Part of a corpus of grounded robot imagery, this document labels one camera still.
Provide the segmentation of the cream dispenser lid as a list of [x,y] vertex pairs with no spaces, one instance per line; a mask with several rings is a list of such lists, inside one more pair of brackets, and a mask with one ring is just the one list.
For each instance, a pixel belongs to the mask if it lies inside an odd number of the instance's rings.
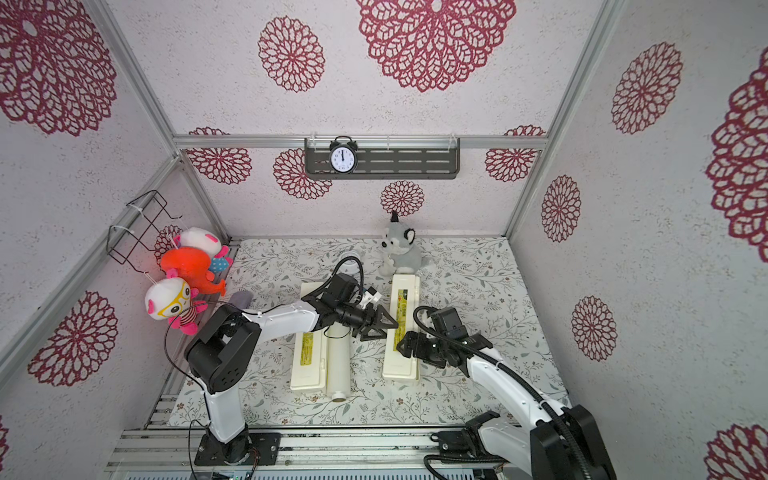
[[419,379],[419,361],[406,358],[397,346],[409,331],[418,327],[413,321],[413,311],[420,302],[420,278],[415,274],[396,274],[391,282],[389,313],[397,328],[387,334],[384,350],[384,379],[400,382],[416,382]]

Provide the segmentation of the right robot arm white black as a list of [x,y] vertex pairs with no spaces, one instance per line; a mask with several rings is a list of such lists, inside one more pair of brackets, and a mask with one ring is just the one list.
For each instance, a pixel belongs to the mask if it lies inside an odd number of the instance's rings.
[[431,439],[439,453],[425,456],[425,468],[442,475],[442,464],[490,463],[512,467],[517,479],[613,479],[615,469],[594,416],[583,406],[568,407],[537,390],[515,372],[479,333],[469,334],[453,307],[419,306],[417,331],[405,334],[397,350],[436,368],[455,367],[482,386],[509,412],[495,411],[467,421],[458,431]]

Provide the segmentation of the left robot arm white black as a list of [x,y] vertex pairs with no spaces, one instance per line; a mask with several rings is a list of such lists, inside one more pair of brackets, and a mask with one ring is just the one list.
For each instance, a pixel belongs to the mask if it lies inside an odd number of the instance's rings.
[[217,441],[229,444],[247,431],[237,387],[260,344],[336,323],[361,341],[385,339],[388,331],[398,327],[377,302],[354,302],[358,287],[354,277],[337,273],[301,299],[266,312],[247,313],[223,305],[213,313],[184,357],[193,378],[202,385],[208,430]]

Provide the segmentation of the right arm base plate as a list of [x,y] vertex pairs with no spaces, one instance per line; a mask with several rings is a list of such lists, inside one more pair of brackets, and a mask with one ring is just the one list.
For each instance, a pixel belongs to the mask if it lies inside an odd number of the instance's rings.
[[468,429],[438,431],[430,435],[430,440],[437,444],[440,458],[458,461],[498,459],[487,452],[479,438]]

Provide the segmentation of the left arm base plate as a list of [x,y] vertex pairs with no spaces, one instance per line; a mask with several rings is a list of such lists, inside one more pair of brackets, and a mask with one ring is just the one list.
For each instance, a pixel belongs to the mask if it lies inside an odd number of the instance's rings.
[[279,433],[242,433],[231,442],[220,442],[206,432],[193,460],[195,466],[272,466],[277,461],[282,435]]

